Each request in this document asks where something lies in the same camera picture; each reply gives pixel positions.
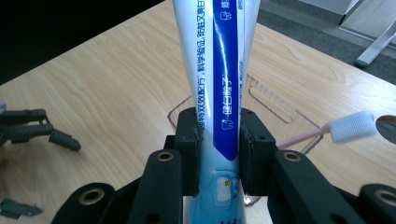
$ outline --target wooden tabletop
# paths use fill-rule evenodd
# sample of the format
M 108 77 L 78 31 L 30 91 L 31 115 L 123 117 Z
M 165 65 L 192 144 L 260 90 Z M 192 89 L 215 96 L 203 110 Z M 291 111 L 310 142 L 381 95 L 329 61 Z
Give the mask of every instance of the wooden tabletop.
M 82 149 L 69 151 L 48 137 L 6 144 L 0 200 L 35 204 L 44 213 L 0 223 L 49 223 L 79 187 L 105 182 L 119 189 L 141 176 L 149 154 L 174 134 L 167 114 L 191 94 L 183 66 L 167 0 L 1 86 L 8 109 L 44 108 Z M 261 25 L 248 73 L 316 124 L 362 110 L 376 119 L 396 111 L 395 86 Z M 308 157 L 332 184 L 354 194 L 367 183 L 396 187 L 396 146 L 381 135 L 342 146 L 324 136 Z M 261 200 L 249 208 L 248 223 L 268 220 L 265 206 Z

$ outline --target gray carpet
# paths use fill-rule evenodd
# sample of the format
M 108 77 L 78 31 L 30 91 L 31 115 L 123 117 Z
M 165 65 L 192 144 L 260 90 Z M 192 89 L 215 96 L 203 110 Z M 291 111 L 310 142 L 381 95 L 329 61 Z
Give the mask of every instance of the gray carpet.
M 355 60 L 365 50 L 344 39 L 290 21 L 263 9 L 260 9 L 258 23 L 353 66 L 355 66 Z M 389 56 L 380 54 L 369 67 L 361 70 L 396 85 L 396 60 Z

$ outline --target toothbrush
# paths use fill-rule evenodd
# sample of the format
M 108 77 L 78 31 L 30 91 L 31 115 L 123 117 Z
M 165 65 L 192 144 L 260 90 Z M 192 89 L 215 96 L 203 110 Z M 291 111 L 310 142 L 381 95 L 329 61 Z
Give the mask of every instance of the toothbrush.
M 361 111 L 340 119 L 330 121 L 321 128 L 309 133 L 282 140 L 276 143 L 278 149 L 285 149 L 306 139 L 330 133 L 335 144 L 344 144 L 372 136 L 377 133 L 374 115 L 368 111 Z

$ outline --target toothpaste tube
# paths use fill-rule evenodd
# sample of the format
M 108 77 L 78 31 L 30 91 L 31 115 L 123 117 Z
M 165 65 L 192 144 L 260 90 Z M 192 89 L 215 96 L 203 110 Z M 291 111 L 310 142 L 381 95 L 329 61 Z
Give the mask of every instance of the toothpaste tube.
M 260 0 L 173 0 L 185 67 L 203 131 L 199 194 L 185 223 L 246 223 L 239 178 L 244 80 Z

